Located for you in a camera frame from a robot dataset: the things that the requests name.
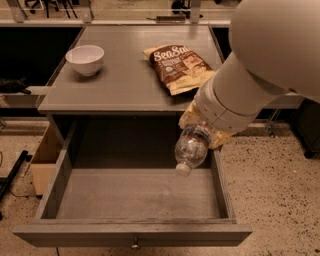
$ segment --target countertop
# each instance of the countertop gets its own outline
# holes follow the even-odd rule
[[[88,26],[77,46],[105,51],[103,68],[83,77],[65,63],[38,110],[42,113],[184,111],[192,93],[170,96],[143,50],[183,44],[213,70],[221,60],[207,26]]]

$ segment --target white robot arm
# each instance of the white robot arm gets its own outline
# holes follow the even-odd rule
[[[232,53],[199,88],[182,128],[198,118],[231,136],[290,91],[320,103],[320,1],[243,0],[229,38]]]

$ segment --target bottle cap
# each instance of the bottle cap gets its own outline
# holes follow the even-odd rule
[[[181,175],[181,176],[189,176],[190,173],[191,173],[191,167],[187,164],[183,164],[183,163],[180,163],[180,164],[177,164],[176,166],[176,172]]]

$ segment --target terrazzo floor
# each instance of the terrazzo floor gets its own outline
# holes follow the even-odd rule
[[[37,148],[46,122],[7,122],[0,135],[4,158],[1,175],[22,150]],[[1,256],[276,256],[320,255],[320,158],[304,158],[304,149],[287,124],[275,126],[271,138],[260,123],[233,137],[222,149],[222,166],[238,223],[253,233],[238,247],[209,248],[35,248],[11,233],[13,226],[32,221],[40,199],[28,164],[17,174],[0,203]]]

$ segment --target ceramic bowl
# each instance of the ceramic bowl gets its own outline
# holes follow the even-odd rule
[[[71,67],[84,76],[93,76],[103,66],[104,50],[96,45],[82,45],[66,54]]]

